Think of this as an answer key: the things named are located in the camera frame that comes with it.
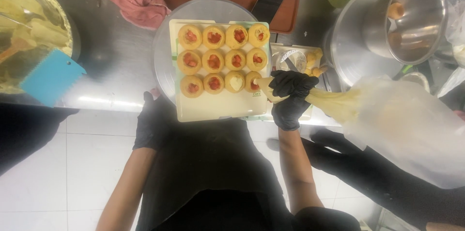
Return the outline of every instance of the cream filling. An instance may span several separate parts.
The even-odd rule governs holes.
[[[238,91],[242,87],[243,82],[244,80],[240,77],[232,77],[229,84],[235,91]]]

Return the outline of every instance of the mixing bowl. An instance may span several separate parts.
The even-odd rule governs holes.
[[[391,25],[387,9],[399,2],[404,15],[395,21],[398,41],[388,42]],[[437,50],[445,32],[447,12],[445,0],[378,0],[368,11],[363,37],[367,47],[374,53],[393,57],[403,64],[415,65],[427,60]]]

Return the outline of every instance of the black pants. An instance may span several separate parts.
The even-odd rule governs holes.
[[[45,146],[79,109],[0,104],[0,176]]]
[[[427,222],[465,227],[465,187],[436,187],[370,147],[361,151],[340,133],[321,130],[311,139],[302,142],[313,167],[337,176],[409,224],[420,230],[426,229]]]

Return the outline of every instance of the gloved hand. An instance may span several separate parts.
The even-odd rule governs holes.
[[[299,128],[299,118],[310,107],[305,101],[309,91],[314,88],[319,80],[317,77],[309,77],[307,74],[277,70],[271,72],[274,79],[269,87],[273,89],[273,96],[287,99],[273,105],[271,115],[278,127],[284,131],[294,131]]]
[[[144,107],[137,117],[136,140],[133,150],[147,147],[159,151],[172,137],[178,125],[175,106],[165,97],[156,100],[144,92]]]

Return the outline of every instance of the white tile floor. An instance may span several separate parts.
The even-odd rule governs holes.
[[[137,115],[81,110],[68,117],[52,141],[0,177],[0,230],[95,230],[131,153]],[[268,122],[248,126],[255,146],[273,164],[287,200],[279,153],[265,143],[277,137],[278,128]],[[311,129],[304,127],[304,132]],[[317,169],[313,175],[325,207],[362,220],[379,208],[337,177]]]

